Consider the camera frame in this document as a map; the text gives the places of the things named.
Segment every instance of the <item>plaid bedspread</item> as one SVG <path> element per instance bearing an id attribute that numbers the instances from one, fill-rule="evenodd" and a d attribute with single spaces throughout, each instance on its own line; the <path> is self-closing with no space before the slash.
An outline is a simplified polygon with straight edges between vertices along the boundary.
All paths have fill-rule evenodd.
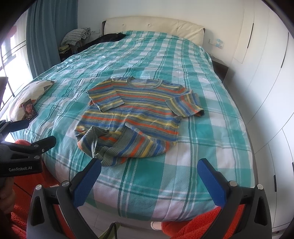
<path id="1" fill-rule="evenodd" d="M 139 220 L 189 220 L 214 203 L 196 170 L 207 158 L 227 180 L 254 186 L 252 153 L 243 120 L 213 71 L 203 48 L 163 33 L 128 31 L 119 42 L 100 43 L 73 55 L 35 80 L 55 84 L 36 103 L 38 117 L 15 132 L 30 142 L 54 135 L 57 145 L 44 154 L 49 171 L 71 180 L 90 157 L 77 147 L 74 129 L 88 107 L 87 90 L 109 77 L 164 79 L 199 95 L 205 115 L 180 123 L 179 141 L 166 154 L 103 167 L 87 202 Z"/>

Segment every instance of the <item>blue gripper pad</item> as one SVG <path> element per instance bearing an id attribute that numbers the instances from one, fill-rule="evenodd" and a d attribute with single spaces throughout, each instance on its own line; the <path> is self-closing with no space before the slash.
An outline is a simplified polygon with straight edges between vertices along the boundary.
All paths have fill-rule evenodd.
<path id="1" fill-rule="evenodd" d="M 94 183 L 101 173 L 101 161 L 93 158 L 83 171 L 73 178 L 72 201 L 75 208 L 84 205 Z"/>
<path id="2" fill-rule="evenodd" d="M 220 179 L 217 172 L 207 159 L 200 159 L 197 163 L 197 172 L 203 181 L 207 191 L 209 192 L 214 204 L 223 208 L 227 201 L 227 192 L 223 187 L 223 183 L 219 182 Z"/>

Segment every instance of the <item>blue curtain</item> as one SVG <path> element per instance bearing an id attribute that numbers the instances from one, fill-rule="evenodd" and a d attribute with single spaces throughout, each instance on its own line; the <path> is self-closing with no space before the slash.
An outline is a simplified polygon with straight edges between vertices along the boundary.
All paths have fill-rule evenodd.
<path id="1" fill-rule="evenodd" d="M 37 0 L 28 10 L 26 48 L 33 78 L 60 63 L 63 37 L 78 28 L 78 0 Z"/>

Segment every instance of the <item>window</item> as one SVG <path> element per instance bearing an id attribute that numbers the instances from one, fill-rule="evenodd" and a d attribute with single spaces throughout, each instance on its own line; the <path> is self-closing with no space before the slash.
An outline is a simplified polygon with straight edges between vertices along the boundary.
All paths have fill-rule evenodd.
<path id="1" fill-rule="evenodd" d="M 27 12 L 24 12 L 10 29 L 0 48 L 0 77 L 8 77 L 0 110 L 32 80 L 26 52 L 26 19 Z"/>

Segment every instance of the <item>silver bolt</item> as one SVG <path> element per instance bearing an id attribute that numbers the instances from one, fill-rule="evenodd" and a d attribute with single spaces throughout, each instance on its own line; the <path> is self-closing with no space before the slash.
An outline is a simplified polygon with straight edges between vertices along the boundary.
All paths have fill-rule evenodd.
<path id="1" fill-rule="evenodd" d="M 38 184 L 35 188 L 36 188 L 36 190 L 40 190 L 42 188 L 42 185 Z"/>
<path id="2" fill-rule="evenodd" d="M 69 185 L 69 181 L 63 181 L 63 182 L 61 183 L 61 185 L 62 185 L 63 187 L 67 187 L 67 186 Z"/>
<path id="3" fill-rule="evenodd" d="M 230 185 L 232 186 L 232 187 L 235 187 L 235 186 L 237 186 L 238 184 L 235 182 L 235 181 L 230 181 Z"/>
<path id="4" fill-rule="evenodd" d="M 257 188 L 260 189 L 260 190 L 262 190 L 263 189 L 263 186 L 261 184 L 258 184 L 257 185 Z"/>

